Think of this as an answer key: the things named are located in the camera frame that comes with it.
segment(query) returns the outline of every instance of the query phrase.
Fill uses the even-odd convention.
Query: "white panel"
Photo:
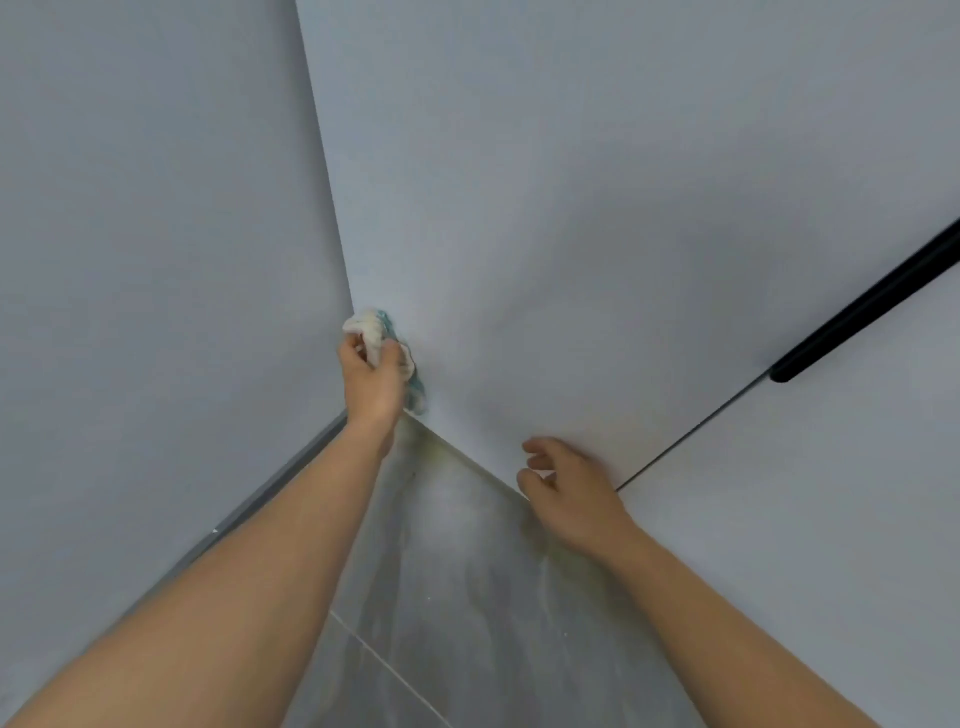
[[[299,0],[353,302],[513,482],[636,472],[952,222],[951,0]]]
[[[636,520],[887,728],[960,715],[960,269],[624,489]]]
[[[343,408],[293,4],[0,3],[0,723]]]

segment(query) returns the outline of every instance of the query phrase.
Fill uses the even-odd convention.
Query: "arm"
[[[710,728],[876,728],[630,518],[603,468],[558,440],[517,476],[543,524],[609,569],[650,620]]]
[[[297,478],[68,665],[12,719],[34,726],[274,726],[286,714],[403,398],[399,349],[373,371],[348,339],[348,424]]]

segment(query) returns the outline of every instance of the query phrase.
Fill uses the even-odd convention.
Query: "person's right arm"
[[[516,479],[538,518],[626,587],[709,728],[876,728],[639,528],[598,463],[550,438],[523,448]]]

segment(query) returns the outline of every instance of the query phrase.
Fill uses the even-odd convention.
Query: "black handle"
[[[790,381],[960,261],[960,220],[911,255],[893,273],[807,336],[774,364],[770,378]]]

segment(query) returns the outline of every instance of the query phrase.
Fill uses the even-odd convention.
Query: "marble tile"
[[[331,617],[284,728],[443,728],[444,722]]]
[[[409,420],[334,604],[455,728],[703,725],[626,594]]]

